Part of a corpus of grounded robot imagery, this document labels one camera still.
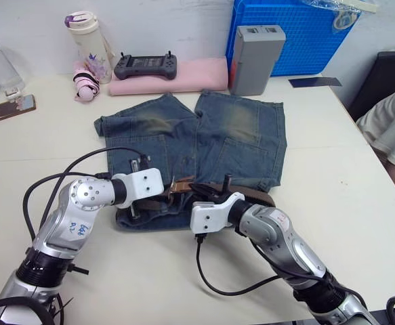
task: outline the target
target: water bottle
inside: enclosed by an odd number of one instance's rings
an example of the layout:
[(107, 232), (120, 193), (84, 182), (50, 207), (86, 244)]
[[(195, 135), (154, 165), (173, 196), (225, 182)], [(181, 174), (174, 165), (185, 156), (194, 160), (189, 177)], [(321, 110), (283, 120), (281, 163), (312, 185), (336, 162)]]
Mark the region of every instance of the water bottle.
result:
[(109, 83), (111, 65), (96, 16), (92, 12), (74, 12), (65, 18), (64, 23), (89, 70), (100, 83)]
[(9, 62), (0, 49), (0, 86), (4, 90), (7, 98), (12, 100), (21, 96), (24, 88), (24, 81), (21, 79), (14, 66)]

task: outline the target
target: gray box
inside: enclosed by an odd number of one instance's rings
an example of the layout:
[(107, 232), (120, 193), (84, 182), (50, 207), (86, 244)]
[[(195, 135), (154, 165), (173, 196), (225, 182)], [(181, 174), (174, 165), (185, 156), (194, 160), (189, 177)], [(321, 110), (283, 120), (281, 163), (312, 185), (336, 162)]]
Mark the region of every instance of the gray box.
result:
[(230, 93), (263, 93), (285, 41), (279, 25), (238, 26), (230, 65)]

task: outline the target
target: robotic arm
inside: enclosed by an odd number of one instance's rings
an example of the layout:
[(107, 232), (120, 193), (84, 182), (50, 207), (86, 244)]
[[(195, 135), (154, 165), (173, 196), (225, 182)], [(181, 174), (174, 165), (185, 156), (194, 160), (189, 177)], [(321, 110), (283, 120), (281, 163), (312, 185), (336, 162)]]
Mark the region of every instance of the robotic arm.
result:
[[(72, 260), (80, 253), (102, 207), (127, 208), (135, 200), (155, 196), (164, 190), (158, 169), (129, 175), (116, 174), (111, 180), (84, 177), (65, 186), (58, 208), (47, 218), (26, 258), (12, 272), (0, 299), (30, 297), (48, 307), (58, 294), (62, 279), (73, 269)], [(8, 324), (39, 325), (28, 307), (0, 308), (0, 320)]]
[[(204, 187), (192, 186), (193, 190), (207, 194), (209, 190)], [(226, 188), (224, 191), (225, 194), (212, 196), (215, 202), (194, 203), (190, 227), (195, 234), (217, 232), (232, 224), (236, 232), (250, 238), (260, 255), (292, 287), (293, 296), (307, 304), (318, 322), (379, 325), (298, 236), (283, 211), (246, 202), (239, 192), (232, 194)]]

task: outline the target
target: pink towel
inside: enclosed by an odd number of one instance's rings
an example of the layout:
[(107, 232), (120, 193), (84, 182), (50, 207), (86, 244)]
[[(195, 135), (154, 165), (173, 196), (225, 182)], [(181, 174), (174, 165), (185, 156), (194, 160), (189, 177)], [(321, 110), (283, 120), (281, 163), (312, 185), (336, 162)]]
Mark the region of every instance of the pink towel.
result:
[(134, 76), (118, 80), (113, 74), (111, 95), (135, 93), (166, 93), (181, 91), (225, 90), (228, 85), (226, 58), (206, 58), (178, 62), (178, 74), (173, 80), (160, 76)]

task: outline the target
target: game controller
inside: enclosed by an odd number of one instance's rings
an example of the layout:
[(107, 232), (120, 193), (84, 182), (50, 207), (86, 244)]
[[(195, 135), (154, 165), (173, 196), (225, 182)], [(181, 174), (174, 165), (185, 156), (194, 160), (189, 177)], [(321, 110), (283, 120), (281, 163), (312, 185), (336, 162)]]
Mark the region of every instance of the game controller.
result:
[(165, 56), (131, 56), (123, 55), (115, 66), (115, 75), (123, 80), (130, 76), (159, 75), (167, 79), (176, 77), (177, 65), (176, 56), (167, 53)]

